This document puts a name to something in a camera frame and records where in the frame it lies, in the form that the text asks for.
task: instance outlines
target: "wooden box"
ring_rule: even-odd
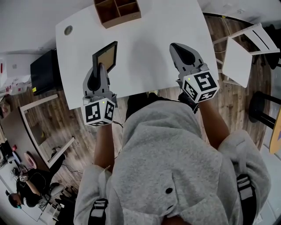
[[[137,0],[94,0],[94,3],[105,28],[141,18]]]

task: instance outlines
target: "wooden frame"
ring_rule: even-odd
[[[45,102],[48,102],[50,100],[53,100],[55,98],[58,98],[58,95],[55,94],[55,95],[52,95],[52,96],[49,96],[47,98],[43,98],[43,99],[40,99],[36,102],[32,102],[30,104],[27,104],[25,106],[22,106],[22,107],[19,107],[20,109],[20,113],[22,115],[22,119],[23,119],[23,123],[25,124],[25,127],[27,129],[27,132],[31,138],[31,141],[33,142],[35,148],[37,149],[37,152],[41,155],[42,159],[44,160],[45,164],[48,166],[48,168],[51,168],[52,165],[58,160],[58,158],[63,154],[63,152],[74,142],[75,138],[72,137],[61,149],[59,152],[57,152],[49,161],[46,159],[46,157],[44,156],[42,150],[40,149],[40,147],[38,146],[33,134],[32,134],[32,131],[30,129],[30,126],[27,122],[27,119],[26,119],[26,116],[25,116],[25,112],[28,110],[28,109],[31,109],[35,106],[38,106],[42,103],[45,103]]]
[[[3,132],[3,130],[2,130],[2,127],[0,126],[0,143],[1,144],[3,144],[3,143],[5,143],[6,142],[6,137],[5,137],[5,135],[4,135],[4,132]]]

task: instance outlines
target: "sleeve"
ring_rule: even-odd
[[[35,207],[39,203],[39,201],[41,199],[41,196],[36,195],[36,194],[32,194],[32,196],[27,196],[24,199],[25,199],[24,200],[25,201],[24,204],[26,206],[30,207],[30,208],[33,208],[33,207]]]
[[[230,134],[218,149],[229,158],[234,166],[236,177],[247,174],[255,188],[257,198],[257,213],[267,200],[271,182],[267,167],[259,150],[246,131],[236,131]]]
[[[17,193],[19,193],[20,192],[20,190],[21,190],[21,187],[20,187],[20,183],[19,183],[20,181],[19,181],[19,179],[17,179]]]
[[[103,171],[104,169],[97,165],[88,166],[84,170],[75,204],[75,225],[88,225],[93,203],[100,199],[99,177]],[[108,180],[108,178],[111,176],[111,173],[105,171],[105,175],[106,180]]]

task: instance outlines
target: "white chair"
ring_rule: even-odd
[[[245,34],[258,48],[259,51],[248,52],[233,38]],[[252,65],[252,56],[258,54],[277,53],[280,49],[276,47],[272,39],[265,32],[261,24],[250,26],[230,36],[223,37],[213,42],[213,45],[227,40],[227,48],[224,61],[216,60],[223,67],[219,73],[227,76],[225,83],[231,83],[247,87]]]

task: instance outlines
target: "white cabinet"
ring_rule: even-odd
[[[27,82],[31,75],[30,64],[40,56],[37,54],[0,55],[0,88]]]

